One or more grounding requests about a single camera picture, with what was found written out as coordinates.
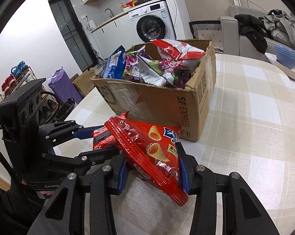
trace gray sofa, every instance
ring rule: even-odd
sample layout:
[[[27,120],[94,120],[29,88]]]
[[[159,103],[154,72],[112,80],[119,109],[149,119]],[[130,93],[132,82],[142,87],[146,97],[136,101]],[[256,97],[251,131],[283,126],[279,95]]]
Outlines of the gray sofa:
[[[234,18],[234,16],[238,14],[247,14],[255,17],[264,17],[267,15],[267,13],[265,13],[264,11],[258,11],[240,6],[229,6],[229,10],[231,17],[220,17],[222,38],[224,42],[224,53],[228,55],[249,57],[268,62],[265,55],[258,52],[247,37],[239,35],[238,21]],[[268,46],[266,52],[268,53],[275,54],[275,45],[287,47],[286,45],[279,43],[275,40],[269,38],[265,39],[267,41]]]

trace purple package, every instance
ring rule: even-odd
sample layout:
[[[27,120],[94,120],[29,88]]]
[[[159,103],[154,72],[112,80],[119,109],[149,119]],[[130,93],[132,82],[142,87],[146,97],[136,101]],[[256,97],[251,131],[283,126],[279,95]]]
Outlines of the purple package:
[[[63,68],[54,73],[48,86],[54,91],[62,103],[65,103],[69,98],[73,98],[77,104],[82,101],[82,96],[74,87]]]

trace metal pivot bolt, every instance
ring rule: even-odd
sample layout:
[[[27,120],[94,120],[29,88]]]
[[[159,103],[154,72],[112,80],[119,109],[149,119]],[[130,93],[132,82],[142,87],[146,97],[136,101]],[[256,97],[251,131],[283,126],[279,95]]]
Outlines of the metal pivot bolt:
[[[109,165],[104,165],[104,166],[102,167],[102,170],[103,170],[103,171],[110,171],[110,170],[111,170],[111,167],[110,167]]]
[[[75,173],[70,173],[69,175],[68,175],[68,178],[69,179],[75,179],[76,178],[76,174]]]
[[[200,164],[200,165],[196,166],[196,169],[198,171],[204,171],[205,170],[205,166]]]
[[[234,179],[238,179],[240,177],[240,174],[237,172],[233,172],[231,173],[231,177],[233,177]]]

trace gray blanket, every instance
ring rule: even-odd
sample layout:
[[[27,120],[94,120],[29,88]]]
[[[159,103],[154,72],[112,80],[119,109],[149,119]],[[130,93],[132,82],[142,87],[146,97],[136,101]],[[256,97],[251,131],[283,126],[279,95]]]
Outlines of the gray blanket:
[[[280,15],[268,15],[262,20],[274,40],[295,50],[295,19],[292,16],[283,11]]]

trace black shoe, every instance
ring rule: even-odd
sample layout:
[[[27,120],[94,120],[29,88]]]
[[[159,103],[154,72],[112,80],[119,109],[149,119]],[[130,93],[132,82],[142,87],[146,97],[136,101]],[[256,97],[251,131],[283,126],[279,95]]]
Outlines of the black shoe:
[[[53,100],[48,100],[48,106],[50,107],[51,110],[56,110],[57,108],[57,103],[54,102]]]
[[[46,119],[49,119],[51,116],[51,111],[47,106],[43,106],[43,115]]]
[[[44,117],[44,114],[42,113],[42,111],[39,110],[39,124],[43,125],[46,123],[46,118]]]

